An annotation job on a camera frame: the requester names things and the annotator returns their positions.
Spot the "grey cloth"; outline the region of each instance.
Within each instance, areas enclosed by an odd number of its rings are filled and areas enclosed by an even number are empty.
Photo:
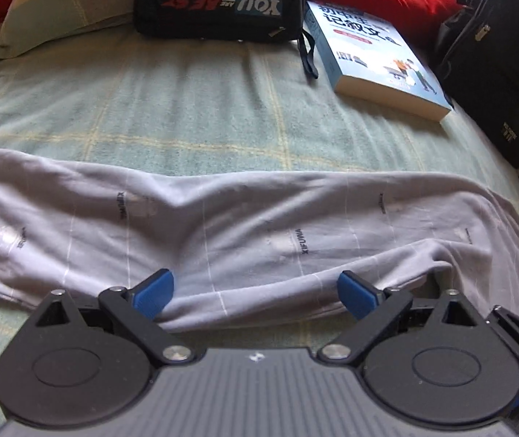
[[[350,269],[378,288],[435,273],[486,314],[519,314],[519,218],[437,173],[241,172],[171,177],[0,150],[0,296],[132,287],[161,267],[169,330],[343,310]]]

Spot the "green plaid bedsheet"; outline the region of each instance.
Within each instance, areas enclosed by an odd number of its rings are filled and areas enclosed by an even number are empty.
[[[463,113],[441,124],[334,94],[296,47],[146,39],[129,26],[0,62],[0,147],[167,175],[237,170],[415,170],[467,176],[509,198],[519,181]],[[0,352],[26,312],[0,303]],[[195,344],[317,347],[346,316],[192,332]]]

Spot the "book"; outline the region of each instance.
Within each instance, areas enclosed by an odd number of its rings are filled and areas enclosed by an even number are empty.
[[[334,92],[434,121],[451,111],[435,75],[388,21],[313,1],[305,21]]]

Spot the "black pouch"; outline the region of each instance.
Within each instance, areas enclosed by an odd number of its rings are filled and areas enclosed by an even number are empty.
[[[133,22],[138,32],[157,38],[298,40],[304,70],[318,78],[314,39],[302,29],[304,6],[305,0],[134,0]]]

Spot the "black backpack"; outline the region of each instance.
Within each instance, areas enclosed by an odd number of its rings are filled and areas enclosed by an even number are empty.
[[[433,57],[444,90],[519,169],[519,0],[460,0]]]

